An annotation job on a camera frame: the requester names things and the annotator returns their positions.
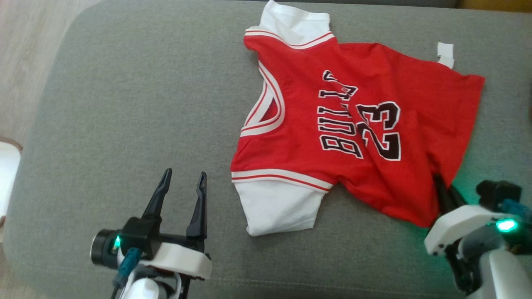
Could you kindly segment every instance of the wooden floor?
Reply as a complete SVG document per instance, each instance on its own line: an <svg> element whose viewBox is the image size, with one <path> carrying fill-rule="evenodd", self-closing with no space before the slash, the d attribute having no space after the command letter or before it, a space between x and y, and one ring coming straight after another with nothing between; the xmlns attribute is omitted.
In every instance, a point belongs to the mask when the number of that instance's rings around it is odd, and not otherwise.
<svg viewBox="0 0 532 299"><path fill-rule="evenodd" d="M0 0L0 136L26 144L61 39L78 14L101 1ZM1 243L0 298L49 299L16 278Z"/></svg>

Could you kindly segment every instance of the blue cable connector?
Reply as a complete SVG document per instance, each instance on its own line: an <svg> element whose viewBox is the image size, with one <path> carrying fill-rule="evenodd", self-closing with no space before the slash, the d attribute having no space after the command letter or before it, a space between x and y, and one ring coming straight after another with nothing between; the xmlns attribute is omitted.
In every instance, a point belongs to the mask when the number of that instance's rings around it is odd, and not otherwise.
<svg viewBox="0 0 532 299"><path fill-rule="evenodd" d="M502 201L501 211L521 217L524 223L532 225L532 211L529 207L514 200L505 199Z"/></svg>
<svg viewBox="0 0 532 299"><path fill-rule="evenodd" d="M141 256L142 251L138 248L132 247L128 250L124 260L118 267L117 275L113 279L113 286L115 288L124 288L126 286L128 277L138 265Z"/></svg>

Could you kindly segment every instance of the cable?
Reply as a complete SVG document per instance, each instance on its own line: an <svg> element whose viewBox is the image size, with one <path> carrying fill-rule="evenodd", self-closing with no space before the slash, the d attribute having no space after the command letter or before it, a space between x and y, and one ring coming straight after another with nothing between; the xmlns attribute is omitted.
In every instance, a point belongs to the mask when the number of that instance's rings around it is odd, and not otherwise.
<svg viewBox="0 0 532 299"><path fill-rule="evenodd" d="M137 267L140 257L142 256L142 251L140 249L132 247L128 250L128 253L124 257L124 260L118 267L118 273L113 279L113 296L111 299L114 299L120 288L124 288L128 282L129 275Z"/></svg>
<svg viewBox="0 0 532 299"><path fill-rule="evenodd" d="M120 290L120 287L119 286L115 286L114 290L113 290L113 294L111 295L111 299L115 299L117 297L118 290Z"/></svg>

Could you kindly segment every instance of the red basketball jersey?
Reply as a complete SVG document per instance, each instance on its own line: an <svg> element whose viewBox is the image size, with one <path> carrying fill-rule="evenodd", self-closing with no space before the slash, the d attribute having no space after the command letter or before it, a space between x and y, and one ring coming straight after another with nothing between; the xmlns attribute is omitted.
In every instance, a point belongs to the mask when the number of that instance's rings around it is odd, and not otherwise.
<svg viewBox="0 0 532 299"><path fill-rule="evenodd" d="M313 227L341 182L380 212L430 226L432 175L450 184L467 148L484 79L381 44L339 44L329 15L270 1L246 30L263 92L231 164L248 232Z"/></svg>

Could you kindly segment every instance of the gray upholstery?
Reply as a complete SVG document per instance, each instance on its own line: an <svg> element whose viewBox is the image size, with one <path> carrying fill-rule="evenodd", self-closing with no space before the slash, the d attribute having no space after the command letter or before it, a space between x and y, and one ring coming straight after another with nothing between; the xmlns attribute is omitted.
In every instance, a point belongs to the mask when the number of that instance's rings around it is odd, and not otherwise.
<svg viewBox="0 0 532 299"><path fill-rule="evenodd" d="M317 2L317 3L350 3L350 4L378 4L378 5L406 5L453 8L458 0L290 0L286 2Z"/></svg>
<svg viewBox="0 0 532 299"><path fill-rule="evenodd" d="M5 254L37 289L107 298L114 272L91 264L102 228L140 215L164 169L173 179L163 232L184 234L199 173L208 175L212 279L190 298L458 298L425 229L379 214L336 186L315 228L253 238L229 165L262 79L243 43L264 3L104 2L66 34L22 157ZM386 44L487 78L455 184L474 201L484 179L524 186L530 201L530 15L366 5L294 4L331 15L341 42ZM532 260L522 259L528 271Z"/></svg>

